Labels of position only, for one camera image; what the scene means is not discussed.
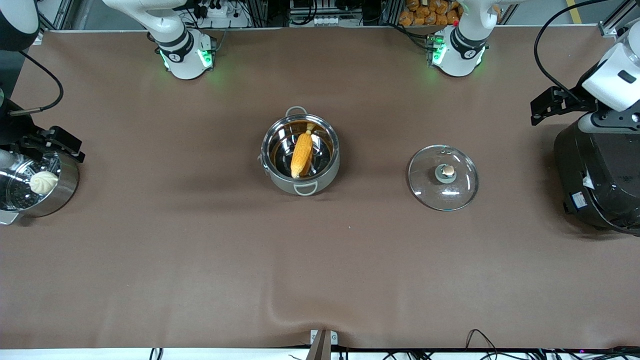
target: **white robotic arm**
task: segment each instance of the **white robotic arm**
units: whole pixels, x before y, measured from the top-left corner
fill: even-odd
[[[173,8],[187,0],[103,0],[137,20],[153,36],[166,68],[179,79],[194,79],[213,68],[216,44],[197,29],[187,29]]]
[[[35,0],[0,0],[0,50],[25,50],[38,29]]]
[[[448,25],[435,35],[442,37],[439,50],[433,52],[430,61],[446,74],[466,76],[471,74],[484,53],[486,39],[493,31],[498,15],[493,5],[517,4],[526,0],[460,0],[465,11],[457,26]]]
[[[640,100],[640,19],[627,27],[582,84],[614,111],[625,111]]]

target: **metal frame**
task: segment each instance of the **metal frame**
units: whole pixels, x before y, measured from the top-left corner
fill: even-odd
[[[38,18],[40,19],[40,27],[45,30],[63,30],[67,25],[67,17],[69,10],[76,0],[62,0],[58,11],[56,12],[56,18],[53,21],[47,19],[42,13],[38,11]]]
[[[518,9],[518,6],[519,4],[512,4],[507,6],[507,10],[504,10],[504,13],[502,13],[502,18],[498,22],[498,25],[508,24],[509,20],[511,20],[511,17],[515,13],[515,11]]]
[[[620,22],[637,6],[637,0],[625,0],[606,18],[598,23],[600,34],[605,37],[617,37]]]
[[[307,360],[331,360],[331,330],[318,330],[307,354]]]

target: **stainless steel pot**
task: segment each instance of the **stainless steel pot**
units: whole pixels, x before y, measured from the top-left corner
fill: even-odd
[[[58,182],[46,196],[28,208],[0,209],[0,225],[11,225],[21,217],[43,217],[62,208],[76,192],[79,171],[75,160],[59,152],[53,153],[57,158]],[[19,172],[27,173],[32,162],[25,163]],[[7,191],[6,184],[0,184],[0,190]]]
[[[303,113],[290,115],[292,110]],[[312,160],[309,171],[299,178],[291,177],[291,158],[300,134],[307,130],[307,123],[316,125]],[[335,130],[323,119],[307,113],[301,106],[293,106],[285,117],[273,124],[262,141],[258,160],[264,172],[280,189],[300,196],[313,195],[326,188],[335,178],[340,167],[340,145]]]

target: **white robot body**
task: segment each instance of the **white robot body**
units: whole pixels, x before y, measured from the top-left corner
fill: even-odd
[[[171,10],[186,0],[103,0],[138,21],[160,47],[166,68],[179,79],[194,79],[213,67],[214,48],[209,35],[187,29]]]
[[[640,100],[640,22],[636,21],[602,57],[598,68],[582,83],[593,97],[615,111]]]
[[[493,31],[498,15],[495,4],[516,4],[525,0],[460,0],[465,11],[458,26],[448,25],[437,32],[442,37],[440,48],[431,56],[431,63],[451,76],[467,76],[482,61],[486,39]]]

